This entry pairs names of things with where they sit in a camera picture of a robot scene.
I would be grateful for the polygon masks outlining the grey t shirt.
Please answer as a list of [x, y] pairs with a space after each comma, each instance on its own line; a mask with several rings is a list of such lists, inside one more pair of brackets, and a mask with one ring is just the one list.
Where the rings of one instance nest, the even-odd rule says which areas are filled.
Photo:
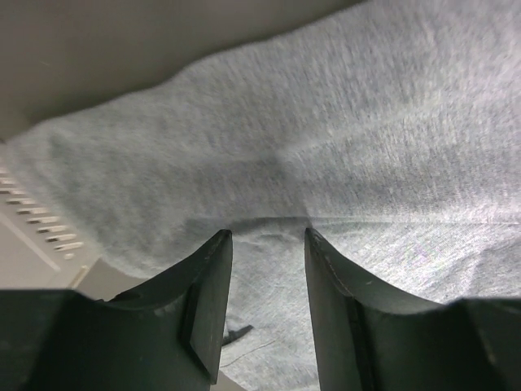
[[221, 369], [316, 390], [304, 230], [432, 301], [520, 294], [520, 4], [365, 1], [37, 125], [7, 165], [149, 278], [233, 233]]

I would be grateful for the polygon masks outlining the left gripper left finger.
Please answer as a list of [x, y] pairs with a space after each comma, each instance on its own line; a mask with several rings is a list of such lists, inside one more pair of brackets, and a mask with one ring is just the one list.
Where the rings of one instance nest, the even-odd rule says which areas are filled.
[[70, 289], [2, 291], [2, 389], [210, 389], [232, 258], [232, 234], [221, 230], [110, 301]]

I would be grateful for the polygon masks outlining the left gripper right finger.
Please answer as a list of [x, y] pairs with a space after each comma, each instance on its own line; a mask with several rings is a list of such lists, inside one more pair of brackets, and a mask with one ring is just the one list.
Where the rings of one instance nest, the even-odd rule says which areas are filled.
[[416, 297], [304, 235], [323, 390], [517, 390], [520, 301]]

